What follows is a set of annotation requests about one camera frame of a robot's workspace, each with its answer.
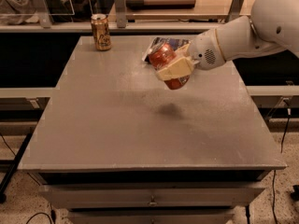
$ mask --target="floor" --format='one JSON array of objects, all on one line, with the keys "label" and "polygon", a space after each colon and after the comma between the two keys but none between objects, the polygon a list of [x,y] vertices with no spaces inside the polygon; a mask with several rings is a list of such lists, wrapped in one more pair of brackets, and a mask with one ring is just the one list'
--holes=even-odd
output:
[{"label": "floor", "polygon": [[[280,150],[286,120],[270,120],[269,129],[273,134]],[[17,151],[24,137],[5,136],[7,143],[13,151]],[[6,148],[4,141],[0,138],[0,158],[13,157],[11,151]],[[295,202],[290,194],[293,192],[292,185],[299,185],[299,119],[291,119],[283,146],[283,157],[288,163],[288,168],[277,171],[275,179],[276,192],[276,216],[280,224],[299,223],[299,202]],[[267,189],[259,195],[250,205],[251,224],[275,224],[272,213],[272,181],[271,172],[263,183]],[[30,217],[43,212],[50,214],[54,209],[45,199],[38,195],[38,184],[28,174],[17,172],[6,190],[7,201],[0,204],[0,224],[27,224]],[[67,211],[55,210],[55,224],[71,224],[66,218]],[[39,214],[33,217],[28,224],[48,224],[47,216]],[[245,208],[237,207],[235,216],[227,224],[247,224]]]}]

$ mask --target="drawer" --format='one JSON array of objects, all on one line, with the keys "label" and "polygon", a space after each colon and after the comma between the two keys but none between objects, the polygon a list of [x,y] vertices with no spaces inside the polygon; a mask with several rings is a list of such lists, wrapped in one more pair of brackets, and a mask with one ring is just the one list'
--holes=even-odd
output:
[{"label": "drawer", "polygon": [[231,210],[158,210],[70,212],[74,224],[225,224],[233,217]]},{"label": "drawer", "polygon": [[117,208],[248,205],[263,190],[258,184],[42,186],[40,194],[56,208]]}]

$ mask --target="soda can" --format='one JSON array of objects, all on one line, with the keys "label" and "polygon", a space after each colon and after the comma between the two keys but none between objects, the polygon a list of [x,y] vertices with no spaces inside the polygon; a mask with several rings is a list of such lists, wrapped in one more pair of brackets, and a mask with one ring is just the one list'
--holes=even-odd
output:
[{"label": "soda can", "polygon": [[93,29],[93,38],[96,49],[109,50],[111,49],[110,31],[107,15],[93,14],[91,17]]},{"label": "soda can", "polygon": [[[149,62],[156,70],[168,65],[176,57],[177,54],[165,41],[157,43],[149,51]],[[187,83],[189,77],[190,76],[173,78],[170,80],[165,80],[164,83],[170,90],[177,90],[182,88]]]}]

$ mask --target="drawer handle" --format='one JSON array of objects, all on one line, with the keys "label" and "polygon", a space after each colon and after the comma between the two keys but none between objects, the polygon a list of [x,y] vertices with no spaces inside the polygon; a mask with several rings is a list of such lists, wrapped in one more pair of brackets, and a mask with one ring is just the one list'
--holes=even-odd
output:
[{"label": "drawer handle", "polygon": [[151,200],[150,202],[148,203],[149,207],[155,207],[158,205],[158,203],[155,201],[155,198],[154,196],[151,196]]}]

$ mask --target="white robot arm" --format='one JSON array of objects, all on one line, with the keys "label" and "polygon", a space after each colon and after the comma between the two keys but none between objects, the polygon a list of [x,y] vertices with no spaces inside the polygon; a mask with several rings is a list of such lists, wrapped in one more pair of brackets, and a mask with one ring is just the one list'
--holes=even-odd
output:
[{"label": "white robot arm", "polygon": [[[198,35],[189,45],[186,59],[192,59],[195,68],[209,70],[236,58],[266,56],[285,49],[299,57],[299,0],[256,0],[251,19],[243,16]],[[181,77],[192,72],[183,70]]]}]

